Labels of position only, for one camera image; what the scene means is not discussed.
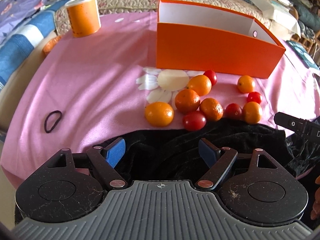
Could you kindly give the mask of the white cloth on sofa arm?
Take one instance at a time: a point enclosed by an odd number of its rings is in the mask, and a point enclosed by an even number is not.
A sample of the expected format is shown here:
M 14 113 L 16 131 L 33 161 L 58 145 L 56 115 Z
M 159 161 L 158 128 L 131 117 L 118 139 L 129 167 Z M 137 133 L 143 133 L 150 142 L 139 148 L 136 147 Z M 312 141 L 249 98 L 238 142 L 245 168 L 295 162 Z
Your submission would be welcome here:
M 271 21 L 270 32 L 282 40 L 290 40 L 293 35 L 301 37 L 298 20 L 289 9 L 273 0 L 250 0 Z

